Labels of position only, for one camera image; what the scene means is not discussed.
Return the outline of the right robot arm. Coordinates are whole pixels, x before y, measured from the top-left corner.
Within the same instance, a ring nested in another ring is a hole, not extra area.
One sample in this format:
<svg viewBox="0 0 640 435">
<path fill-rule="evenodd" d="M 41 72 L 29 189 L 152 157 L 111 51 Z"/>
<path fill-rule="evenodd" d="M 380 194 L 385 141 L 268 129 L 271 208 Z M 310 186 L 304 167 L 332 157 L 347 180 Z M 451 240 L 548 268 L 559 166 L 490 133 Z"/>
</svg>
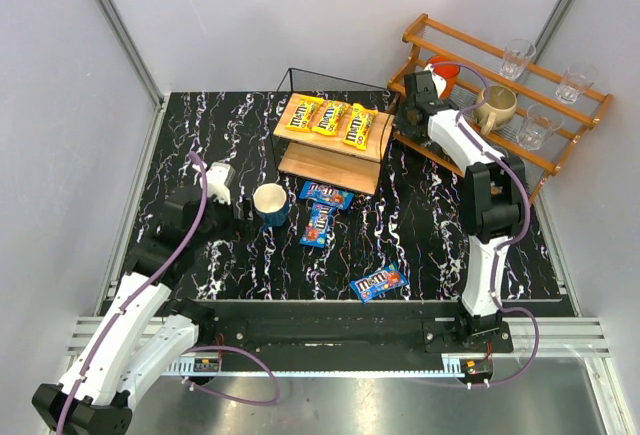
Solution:
<svg viewBox="0 0 640 435">
<path fill-rule="evenodd" d="M 500 335 L 506 256 L 530 221 L 524 163 L 491 147 L 471 128 L 463 109 L 439 97 L 446 82 L 433 71 L 406 74 L 404 87 L 398 132 L 432 140 L 464 173 L 459 218 L 470 251 L 452 337 L 465 349 L 480 349 Z"/>
</svg>

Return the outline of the blue m&m bag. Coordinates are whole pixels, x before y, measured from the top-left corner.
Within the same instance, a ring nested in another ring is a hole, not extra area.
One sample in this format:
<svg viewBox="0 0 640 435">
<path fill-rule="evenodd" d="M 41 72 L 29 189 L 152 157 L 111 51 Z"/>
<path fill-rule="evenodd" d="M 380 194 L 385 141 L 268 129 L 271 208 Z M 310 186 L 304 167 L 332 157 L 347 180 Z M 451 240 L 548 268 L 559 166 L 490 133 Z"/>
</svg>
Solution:
<svg viewBox="0 0 640 435">
<path fill-rule="evenodd" d="M 351 205 L 354 194 L 330 185 L 306 181 L 299 195 L 300 199 L 313 200 L 340 210 L 346 210 Z"/>
<path fill-rule="evenodd" d="M 324 248 L 335 211 L 335 207 L 315 202 L 300 244 L 312 248 Z"/>
<path fill-rule="evenodd" d="M 392 263 L 370 275 L 351 281 L 349 286 L 362 303 L 379 298 L 385 293 L 405 287 L 408 280 Z"/>
</svg>

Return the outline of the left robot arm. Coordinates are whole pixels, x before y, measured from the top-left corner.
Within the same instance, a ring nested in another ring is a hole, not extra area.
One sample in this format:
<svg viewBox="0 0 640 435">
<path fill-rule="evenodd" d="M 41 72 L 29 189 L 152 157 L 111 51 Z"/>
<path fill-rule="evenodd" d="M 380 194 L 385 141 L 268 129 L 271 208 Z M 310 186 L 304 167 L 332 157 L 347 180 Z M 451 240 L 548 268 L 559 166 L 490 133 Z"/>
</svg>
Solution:
<svg viewBox="0 0 640 435">
<path fill-rule="evenodd" d="M 216 342 L 215 312 L 181 300 L 145 344 L 151 318 L 170 298 L 195 252 L 223 235 L 234 216 L 229 181 L 214 174 L 177 189 L 163 204 L 159 229 L 143 239 L 111 307 L 69 370 L 42 384 L 32 404 L 57 434 L 123 434 L 135 409 L 181 355 Z"/>
</svg>

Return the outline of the yellow M&M bag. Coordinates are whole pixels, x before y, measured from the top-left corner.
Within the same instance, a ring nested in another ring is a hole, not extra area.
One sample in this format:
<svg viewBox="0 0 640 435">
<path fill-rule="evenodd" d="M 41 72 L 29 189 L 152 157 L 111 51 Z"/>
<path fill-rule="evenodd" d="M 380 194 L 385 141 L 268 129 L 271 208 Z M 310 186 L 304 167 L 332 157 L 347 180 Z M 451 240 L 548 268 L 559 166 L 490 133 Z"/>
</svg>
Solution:
<svg viewBox="0 0 640 435">
<path fill-rule="evenodd" d="M 290 131 L 310 132 L 312 119 L 324 101 L 321 97 L 301 95 L 285 128 Z"/>
<path fill-rule="evenodd" d="M 320 120 L 311 131 L 323 136 L 336 136 L 339 123 L 347 112 L 349 104 L 341 101 L 329 101 Z"/>
<path fill-rule="evenodd" d="M 367 109 L 359 103 L 354 103 L 342 142 L 358 150 L 366 150 L 369 131 L 377 115 L 376 109 Z"/>
</svg>

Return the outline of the blue M&M bag front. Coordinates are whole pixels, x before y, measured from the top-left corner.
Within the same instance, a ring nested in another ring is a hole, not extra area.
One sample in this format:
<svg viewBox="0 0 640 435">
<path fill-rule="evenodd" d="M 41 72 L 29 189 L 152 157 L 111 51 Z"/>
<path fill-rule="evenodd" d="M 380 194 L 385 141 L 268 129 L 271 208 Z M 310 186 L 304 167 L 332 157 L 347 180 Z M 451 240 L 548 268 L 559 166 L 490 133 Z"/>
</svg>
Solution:
<svg viewBox="0 0 640 435">
<path fill-rule="evenodd" d="M 370 275 L 351 281 L 349 286 L 362 303 L 379 298 L 385 293 L 405 287 L 408 280 L 392 263 Z"/>
</svg>

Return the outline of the two-tier wood wire shelf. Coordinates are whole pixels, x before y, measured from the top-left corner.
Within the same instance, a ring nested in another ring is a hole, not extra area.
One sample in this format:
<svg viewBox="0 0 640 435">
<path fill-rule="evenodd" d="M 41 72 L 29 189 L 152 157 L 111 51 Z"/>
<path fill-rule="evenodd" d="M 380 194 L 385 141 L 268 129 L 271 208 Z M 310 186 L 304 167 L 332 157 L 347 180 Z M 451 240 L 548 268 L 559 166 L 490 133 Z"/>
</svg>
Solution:
<svg viewBox="0 0 640 435">
<path fill-rule="evenodd" d="M 286 70 L 277 93 L 284 97 L 270 123 L 272 153 L 279 172 L 351 192 L 376 193 L 383 160 L 393 133 L 393 113 L 399 95 L 376 85 L 325 75 L 298 68 Z M 286 124 L 301 95 L 314 95 L 328 101 L 359 103 L 376 109 L 366 150 L 342 142 L 349 117 L 339 124 L 335 137 L 288 130 Z"/>
</svg>

